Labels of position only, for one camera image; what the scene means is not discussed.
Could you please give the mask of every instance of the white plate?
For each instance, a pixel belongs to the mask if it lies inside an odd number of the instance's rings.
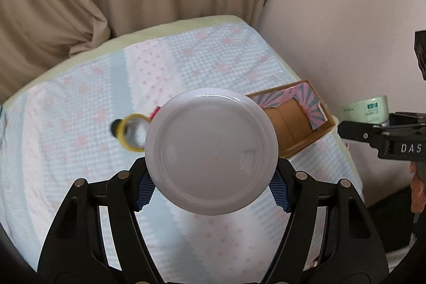
[[[146,165],[178,207],[221,215],[253,202],[278,160],[276,134],[253,100],[223,88],[189,90],[169,100],[146,136]]]

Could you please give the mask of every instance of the blue mesh pad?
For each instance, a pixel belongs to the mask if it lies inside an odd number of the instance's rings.
[[[139,191],[138,197],[136,199],[136,206],[139,208],[139,210],[141,210],[143,206],[150,203],[154,189],[155,184],[151,179],[150,174],[146,172],[146,174],[143,175],[142,179],[139,181]]]
[[[269,183],[269,189],[271,190],[275,203],[282,207],[284,212],[288,213],[290,203],[288,202],[287,186],[278,170],[275,170],[273,174],[271,183]]]

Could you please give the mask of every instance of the metal screw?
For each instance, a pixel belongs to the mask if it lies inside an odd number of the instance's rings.
[[[345,188],[349,188],[351,186],[351,182],[349,182],[348,180],[344,179],[340,181],[340,184],[342,186],[344,186]]]
[[[296,172],[296,177],[300,180],[305,180],[308,177],[308,175],[306,174],[306,172],[299,171],[299,172]]]
[[[77,179],[74,181],[74,185],[75,185],[76,187],[81,187],[81,186],[84,184],[84,182],[85,182],[84,178],[77,178]]]
[[[118,175],[117,175],[121,180],[124,180],[124,179],[126,179],[127,177],[129,177],[130,176],[130,172],[128,172],[128,171],[126,171],[126,170],[123,170],[123,171],[120,171],[119,173],[118,173]]]

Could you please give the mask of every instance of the black clamp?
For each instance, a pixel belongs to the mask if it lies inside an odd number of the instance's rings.
[[[370,144],[380,159],[426,161],[426,114],[395,112],[389,114],[388,126],[343,121],[337,133]]]
[[[279,159],[290,220],[262,284],[378,284],[388,274],[385,252],[371,218],[348,180],[318,182]],[[78,179],[63,200],[41,252],[38,273],[46,284],[163,284],[142,237],[135,212],[141,208],[144,158],[109,181]],[[121,270],[108,265],[99,206],[108,207]],[[327,207],[317,265],[304,271],[318,207]]]

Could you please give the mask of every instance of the cardboard box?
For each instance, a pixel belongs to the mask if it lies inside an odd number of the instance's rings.
[[[264,108],[276,132],[278,139],[278,155],[288,158],[301,151],[319,138],[329,133],[335,123],[326,104],[308,80],[302,80],[288,85],[279,86],[247,95],[252,98],[260,94],[284,90],[301,83],[307,83],[319,100],[319,107],[326,117],[325,123],[313,129],[308,116],[296,99],[292,98],[277,107]]]

